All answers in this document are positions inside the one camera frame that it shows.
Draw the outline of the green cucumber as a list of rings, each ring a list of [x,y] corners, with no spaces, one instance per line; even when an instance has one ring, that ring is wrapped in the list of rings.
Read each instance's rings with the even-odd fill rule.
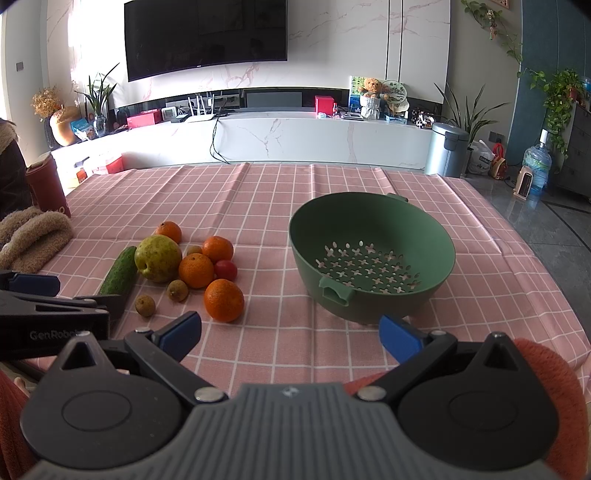
[[[100,286],[99,295],[126,297],[130,293],[137,277],[135,252],[135,246],[126,247],[120,252]]]

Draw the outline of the small brown fruit front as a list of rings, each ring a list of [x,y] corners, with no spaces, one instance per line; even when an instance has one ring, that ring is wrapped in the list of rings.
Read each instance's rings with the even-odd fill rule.
[[[156,310],[155,301],[149,295],[140,295],[135,299],[136,312],[143,318],[151,317]]]

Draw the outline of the small brown fruit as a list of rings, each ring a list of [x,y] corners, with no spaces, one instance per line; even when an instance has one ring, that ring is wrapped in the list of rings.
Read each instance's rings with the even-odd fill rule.
[[[149,295],[140,295],[135,299],[136,312],[143,318],[151,317],[156,310],[155,301]]]
[[[190,245],[185,251],[186,256],[192,255],[192,254],[201,254],[201,253],[202,253],[202,249],[198,245]]]
[[[171,301],[181,303],[187,298],[189,289],[182,280],[177,279],[168,284],[166,292]]]

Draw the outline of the yellow-green pear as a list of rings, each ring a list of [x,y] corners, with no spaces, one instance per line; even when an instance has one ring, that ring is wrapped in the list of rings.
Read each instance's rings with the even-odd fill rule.
[[[138,272],[154,283],[167,283],[175,280],[182,253],[172,239],[164,235],[151,235],[143,239],[134,254]]]

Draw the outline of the orange front large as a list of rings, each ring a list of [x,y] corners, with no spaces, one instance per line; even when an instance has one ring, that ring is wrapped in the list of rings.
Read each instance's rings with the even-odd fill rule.
[[[245,297],[232,281],[216,279],[205,289],[204,307],[213,320],[229,323],[242,315]]]

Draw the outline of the orange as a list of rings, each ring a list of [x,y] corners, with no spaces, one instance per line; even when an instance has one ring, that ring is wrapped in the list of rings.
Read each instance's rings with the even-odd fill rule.
[[[230,261],[235,253],[231,241],[221,236],[211,236],[205,239],[201,246],[202,254],[211,260],[213,264],[219,261]]]
[[[206,288],[213,281],[214,265],[204,254],[185,256],[178,267],[178,278],[191,289]]]
[[[180,244],[182,241],[181,228],[172,221],[164,221],[160,223],[155,229],[154,234],[166,236],[177,244]]]

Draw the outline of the small brown fruit back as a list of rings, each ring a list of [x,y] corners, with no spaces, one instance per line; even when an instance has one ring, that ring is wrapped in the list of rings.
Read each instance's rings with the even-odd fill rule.
[[[185,251],[186,256],[192,255],[192,254],[201,254],[201,253],[202,253],[202,249],[198,245],[190,245]]]

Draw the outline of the small red tomato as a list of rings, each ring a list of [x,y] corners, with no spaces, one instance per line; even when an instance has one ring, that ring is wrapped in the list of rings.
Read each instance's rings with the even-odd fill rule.
[[[238,267],[230,260],[219,260],[214,264],[214,273],[218,279],[233,282],[238,276]]]

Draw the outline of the green colander bowl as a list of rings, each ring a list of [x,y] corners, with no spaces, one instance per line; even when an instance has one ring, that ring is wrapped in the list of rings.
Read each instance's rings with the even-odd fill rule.
[[[364,325],[420,309],[448,279],[456,250],[447,230],[399,195],[324,195],[295,211],[288,238],[308,294]]]

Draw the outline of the pink box on cabinet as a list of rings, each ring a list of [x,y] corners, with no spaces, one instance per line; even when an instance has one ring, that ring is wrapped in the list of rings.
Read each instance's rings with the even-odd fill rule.
[[[157,125],[162,122],[161,111],[152,109],[127,118],[127,129],[132,130],[145,126]]]

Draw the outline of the silver pedal trash bin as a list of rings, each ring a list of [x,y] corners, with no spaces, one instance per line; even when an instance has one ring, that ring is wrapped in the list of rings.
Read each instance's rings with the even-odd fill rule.
[[[434,123],[424,172],[459,178],[466,169],[469,134],[453,125]]]

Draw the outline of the white plastic bag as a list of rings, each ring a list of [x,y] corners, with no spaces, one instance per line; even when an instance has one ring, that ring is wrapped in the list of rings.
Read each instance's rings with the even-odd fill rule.
[[[468,172],[472,175],[488,175],[495,154],[483,140],[474,141],[470,145]]]

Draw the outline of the large water bottle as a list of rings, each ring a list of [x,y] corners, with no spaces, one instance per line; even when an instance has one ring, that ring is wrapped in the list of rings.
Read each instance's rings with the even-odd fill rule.
[[[541,195],[545,189],[552,167],[548,143],[549,132],[543,129],[538,143],[529,147],[524,153],[523,165],[532,170],[533,176],[530,192],[536,195]]]

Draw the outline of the potted floor plant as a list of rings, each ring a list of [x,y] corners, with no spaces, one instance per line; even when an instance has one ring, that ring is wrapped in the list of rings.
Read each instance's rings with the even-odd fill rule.
[[[485,84],[480,87],[473,100],[466,96],[463,104],[460,103],[449,84],[446,88],[440,87],[437,83],[434,86],[442,96],[443,104],[449,110],[449,115],[443,116],[444,122],[465,131],[468,134],[469,144],[475,141],[481,129],[497,123],[497,120],[488,118],[488,115],[508,105],[508,102],[502,102],[491,107],[480,107],[481,98],[486,90]]]

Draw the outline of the round decorative fan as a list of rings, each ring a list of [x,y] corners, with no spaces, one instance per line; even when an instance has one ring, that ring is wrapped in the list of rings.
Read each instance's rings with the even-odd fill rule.
[[[382,82],[382,99],[392,115],[403,114],[410,108],[405,85],[394,80]]]

